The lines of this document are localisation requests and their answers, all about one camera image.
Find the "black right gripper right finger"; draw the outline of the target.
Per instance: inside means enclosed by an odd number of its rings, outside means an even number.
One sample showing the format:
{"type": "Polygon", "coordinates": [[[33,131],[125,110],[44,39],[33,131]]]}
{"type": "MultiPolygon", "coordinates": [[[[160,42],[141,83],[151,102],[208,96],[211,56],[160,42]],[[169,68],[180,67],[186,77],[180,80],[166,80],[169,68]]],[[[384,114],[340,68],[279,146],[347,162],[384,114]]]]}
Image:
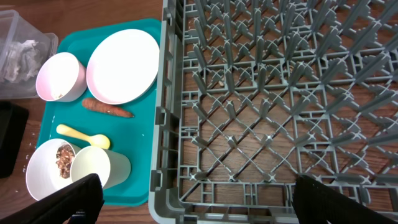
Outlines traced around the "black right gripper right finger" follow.
{"type": "Polygon", "coordinates": [[[396,224],[306,175],[296,178],[293,208],[300,224],[396,224]]]}

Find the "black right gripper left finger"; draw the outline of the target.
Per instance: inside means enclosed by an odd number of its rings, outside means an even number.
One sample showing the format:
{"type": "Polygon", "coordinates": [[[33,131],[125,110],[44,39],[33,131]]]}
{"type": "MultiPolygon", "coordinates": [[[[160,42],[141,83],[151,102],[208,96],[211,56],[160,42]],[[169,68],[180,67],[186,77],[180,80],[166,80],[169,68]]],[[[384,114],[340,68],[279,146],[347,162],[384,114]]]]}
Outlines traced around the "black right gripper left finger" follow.
{"type": "Polygon", "coordinates": [[[100,178],[89,174],[3,218],[1,223],[96,223],[103,205],[100,178]]]}

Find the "white cup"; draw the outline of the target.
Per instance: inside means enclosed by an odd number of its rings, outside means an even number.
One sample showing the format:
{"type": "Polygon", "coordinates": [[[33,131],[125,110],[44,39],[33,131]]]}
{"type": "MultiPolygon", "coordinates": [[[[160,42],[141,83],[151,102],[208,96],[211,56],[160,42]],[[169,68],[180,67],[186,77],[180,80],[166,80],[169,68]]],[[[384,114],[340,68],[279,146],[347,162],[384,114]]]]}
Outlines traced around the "white cup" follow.
{"type": "Polygon", "coordinates": [[[73,182],[89,174],[97,174],[103,189],[121,184],[127,180],[130,173],[131,163],[125,155],[96,146],[81,149],[70,169],[73,182]]]}

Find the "pink bowl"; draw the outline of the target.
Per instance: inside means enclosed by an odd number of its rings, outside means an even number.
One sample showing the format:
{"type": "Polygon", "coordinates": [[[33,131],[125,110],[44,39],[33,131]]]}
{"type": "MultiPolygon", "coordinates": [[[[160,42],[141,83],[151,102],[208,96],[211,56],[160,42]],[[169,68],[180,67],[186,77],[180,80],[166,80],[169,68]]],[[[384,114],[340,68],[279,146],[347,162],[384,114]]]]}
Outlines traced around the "pink bowl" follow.
{"type": "Polygon", "coordinates": [[[45,101],[77,100],[87,89],[86,68],[69,52],[55,54],[40,68],[35,87],[45,101]]]}

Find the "large white plate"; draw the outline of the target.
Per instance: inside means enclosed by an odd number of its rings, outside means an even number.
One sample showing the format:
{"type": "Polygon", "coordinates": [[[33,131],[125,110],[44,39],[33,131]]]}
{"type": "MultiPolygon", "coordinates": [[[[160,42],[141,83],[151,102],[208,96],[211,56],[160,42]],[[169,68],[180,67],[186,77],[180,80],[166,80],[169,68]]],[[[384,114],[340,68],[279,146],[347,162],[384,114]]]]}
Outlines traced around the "large white plate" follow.
{"type": "Polygon", "coordinates": [[[128,103],[155,82],[160,49],[149,33],[126,29],[105,38],[95,48],[86,68],[91,94],[109,105],[128,103]]]}

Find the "white tissue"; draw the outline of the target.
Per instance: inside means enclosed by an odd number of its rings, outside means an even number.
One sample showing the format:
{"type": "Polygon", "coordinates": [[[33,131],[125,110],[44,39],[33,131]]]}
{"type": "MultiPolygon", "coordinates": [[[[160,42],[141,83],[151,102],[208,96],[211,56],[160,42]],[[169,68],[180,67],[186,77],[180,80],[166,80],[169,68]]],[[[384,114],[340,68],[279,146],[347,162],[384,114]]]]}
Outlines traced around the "white tissue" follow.
{"type": "Polygon", "coordinates": [[[42,53],[43,46],[43,43],[36,40],[12,42],[11,49],[6,54],[1,82],[19,83],[35,77],[46,56],[42,53]]]}

